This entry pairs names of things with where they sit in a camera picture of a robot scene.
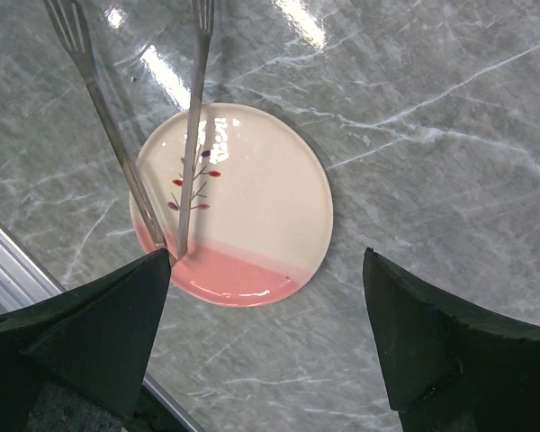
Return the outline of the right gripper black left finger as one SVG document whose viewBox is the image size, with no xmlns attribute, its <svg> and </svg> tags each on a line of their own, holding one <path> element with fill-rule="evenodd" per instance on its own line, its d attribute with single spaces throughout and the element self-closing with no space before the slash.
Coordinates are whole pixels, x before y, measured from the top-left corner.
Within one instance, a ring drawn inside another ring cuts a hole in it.
<svg viewBox="0 0 540 432">
<path fill-rule="evenodd" d="M 171 275 L 165 249 L 0 315 L 0 431 L 120 431 Z"/>
</svg>

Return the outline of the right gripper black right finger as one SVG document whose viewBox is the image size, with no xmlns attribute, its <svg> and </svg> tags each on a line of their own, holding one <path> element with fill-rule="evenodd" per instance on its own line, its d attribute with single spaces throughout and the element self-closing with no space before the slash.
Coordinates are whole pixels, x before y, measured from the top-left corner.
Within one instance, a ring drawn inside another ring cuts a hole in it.
<svg viewBox="0 0 540 432">
<path fill-rule="evenodd" d="M 364 297 L 405 431 L 540 431 L 540 326 L 484 309 L 368 248 Z"/>
</svg>

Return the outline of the steel serving tongs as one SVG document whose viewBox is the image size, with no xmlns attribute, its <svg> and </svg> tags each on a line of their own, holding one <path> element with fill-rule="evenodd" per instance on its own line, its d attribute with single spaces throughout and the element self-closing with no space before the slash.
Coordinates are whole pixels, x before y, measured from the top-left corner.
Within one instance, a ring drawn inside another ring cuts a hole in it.
<svg viewBox="0 0 540 432">
<path fill-rule="evenodd" d="M 137 168 L 131 161 L 125 148 L 120 128 L 105 100 L 83 9 L 77 1 L 46 1 L 44 4 L 62 48 L 76 65 L 85 87 L 90 94 L 94 108 L 112 145 L 112 149 L 127 180 L 134 201 L 139 207 L 150 237 L 156 248 L 166 248 L 167 241 L 159 225 L 158 217 L 140 179 Z M 188 250 L 190 215 L 192 200 L 194 198 L 195 169 L 198 164 L 197 144 L 199 139 L 199 123 L 203 105 L 205 72 L 215 20 L 215 3 L 213 1 L 193 1 L 192 11 L 195 28 L 195 49 L 187 137 L 184 147 L 182 194 L 181 202 L 178 204 L 180 215 L 178 234 L 176 236 L 177 259 L 181 259 Z"/>
</svg>

